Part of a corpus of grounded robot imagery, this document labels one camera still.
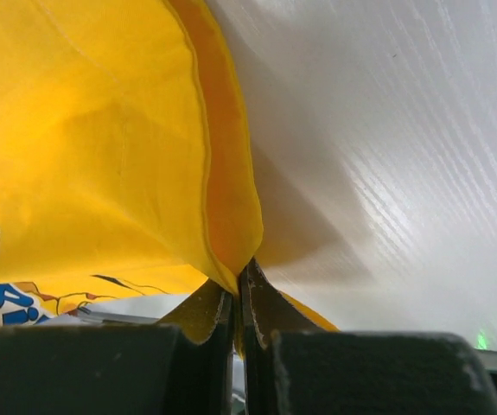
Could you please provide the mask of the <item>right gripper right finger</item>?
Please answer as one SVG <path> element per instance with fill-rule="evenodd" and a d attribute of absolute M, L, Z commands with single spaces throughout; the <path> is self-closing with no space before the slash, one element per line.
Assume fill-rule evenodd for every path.
<path fill-rule="evenodd" d="M 250 414 L 497 414 L 489 374 L 457 335 L 327 331 L 255 261 L 239 292 Z"/>

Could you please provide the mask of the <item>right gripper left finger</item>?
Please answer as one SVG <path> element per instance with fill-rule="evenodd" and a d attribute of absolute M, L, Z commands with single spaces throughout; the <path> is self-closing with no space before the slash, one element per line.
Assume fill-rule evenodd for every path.
<path fill-rule="evenodd" d="M 0 414 L 227 414 L 232 342 L 210 281 L 152 324 L 0 328 Z"/>

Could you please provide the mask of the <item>yellow printed cloth mat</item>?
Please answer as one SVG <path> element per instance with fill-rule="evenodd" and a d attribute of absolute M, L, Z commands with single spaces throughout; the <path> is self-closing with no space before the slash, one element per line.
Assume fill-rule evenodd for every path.
<path fill-rule="evenodd" d="M 233 59 L 202 1 L 0 1 L 0 327 L 237 294 L 263 238 Z"/>

